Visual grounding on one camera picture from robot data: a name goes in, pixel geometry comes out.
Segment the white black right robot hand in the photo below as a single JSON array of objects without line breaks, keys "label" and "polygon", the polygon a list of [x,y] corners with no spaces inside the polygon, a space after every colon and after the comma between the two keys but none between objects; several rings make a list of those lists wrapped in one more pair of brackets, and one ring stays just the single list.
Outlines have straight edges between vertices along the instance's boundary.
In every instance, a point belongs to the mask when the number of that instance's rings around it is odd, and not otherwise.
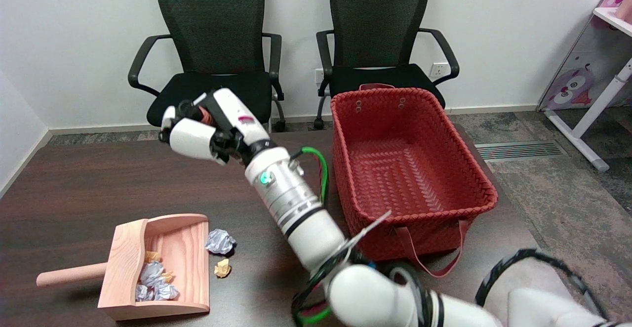
[{"label": "white black right robot hand", "polygon": [[158,139],[178,154],[220,165],[235,159],[247,166],[256,155],[276,147],[259,120],[228,88],[167,107]]}]

